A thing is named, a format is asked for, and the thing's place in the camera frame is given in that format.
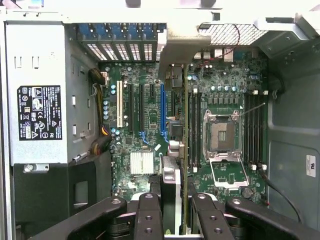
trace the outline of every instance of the cpu socket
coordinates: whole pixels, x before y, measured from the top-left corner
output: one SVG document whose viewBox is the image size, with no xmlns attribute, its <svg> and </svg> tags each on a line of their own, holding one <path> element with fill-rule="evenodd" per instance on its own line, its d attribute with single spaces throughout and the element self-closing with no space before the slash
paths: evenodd
<svg viewBox="0 0 320 240">
<path fill-rule="evenodd" d="M 205 160 L 210 163 L 214 185 L 227 189 L 248 186 L 248 177 L 241 160 L 242 121 L 239 111 L 235 110 L 228 115 L 215 115 L 207 109 L 203 117 L 202 127 L 203 155 Z M 246 180 L 233 184 L 217 181 L 213 165 L 222 162 L 241 164 Z"/>
</svg>

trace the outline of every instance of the red wire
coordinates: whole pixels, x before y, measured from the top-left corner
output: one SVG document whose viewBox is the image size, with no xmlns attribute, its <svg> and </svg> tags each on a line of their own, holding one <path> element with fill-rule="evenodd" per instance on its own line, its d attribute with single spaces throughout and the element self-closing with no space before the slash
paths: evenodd
<svg viewBox="0 0 320 240">
<path fill-rule="evenodd" d="M 212 60 L 215 60 L 215 59 L 219 59 L 219 58 L 221 58 L 221 57 L 223 57 L 225 55 L 228 55 L 228 54 L 232 53 L 233 51 L 235 51 L 236 47 L 239 46 L 239 43 L 240 43 L 240 31 L 239 31 L 239 28 L 237 27 L 237 25 L 233 24 L 233 26 L 235 27 L 236 31 L 238 32 L 238 41 L 237 41 L 236 45 L 231 49 L 231 51 L 225 52 L 224 54 L 221 54 L 220 56 L 215 56 L 213 58 L 210 58 L 209 60 L 204 61 L 203 62 L 204 64 L 205 63 L 209 63 L 209 61 L 212 61 Z"/>
</svg>

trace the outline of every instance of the warning label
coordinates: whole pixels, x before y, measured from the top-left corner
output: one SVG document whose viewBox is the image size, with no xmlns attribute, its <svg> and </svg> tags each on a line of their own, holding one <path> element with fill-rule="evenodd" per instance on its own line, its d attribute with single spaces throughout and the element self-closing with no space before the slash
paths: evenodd
<svg viewBox="0 0 320 240">
<path fill-rule="evenodd" d="M 20 86 L 17 90 L 19 140 L 61 140 L 61 88 Z"/>
</svg>

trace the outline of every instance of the white sticker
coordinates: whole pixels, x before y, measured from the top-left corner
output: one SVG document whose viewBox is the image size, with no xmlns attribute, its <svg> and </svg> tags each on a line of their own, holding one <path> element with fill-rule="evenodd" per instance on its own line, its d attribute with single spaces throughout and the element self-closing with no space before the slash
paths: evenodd
<svg viewBox="0 0 320 240">
<path fill-rule="evenodd" d="M 316 157 L 312 155 L 306 156 L 306 174 L 311 177 L 316 177 Z"/>
<path fill-rule="evenodd" d="M 161 148 L 161 145 L 160 145 L 160 144 L 158 144 L 157 146 L 155 146 L 154 150 L 155 150 L 155 151 L 158 151 L 159 148 Z"/>
</svg>

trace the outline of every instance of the motherboard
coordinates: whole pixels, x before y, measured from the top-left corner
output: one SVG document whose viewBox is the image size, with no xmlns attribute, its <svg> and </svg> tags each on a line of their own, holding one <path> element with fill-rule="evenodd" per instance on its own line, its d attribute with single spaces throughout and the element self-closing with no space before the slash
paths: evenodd
<svg viewBox="0 0 320 240">
<path fill-rule="evenodd" d="M 165 91 L 157 63 L 102 64 L 108 76 L 103 123 L 113 137 L 112 194 L 130 201 L 148 192 L 149 177 L 162 174 L 161 156 L 170 151 L 168 123 L 187 121 L 188 175 L 197 191 L 221 202 L 242 195 L 262 203 L 265 184 L 256 167 L 267 161 L 267 63 L 251 49 L 235 50 L 232 61 L 194 59 L 183 73 L 188 96 Z"/>
</svg>

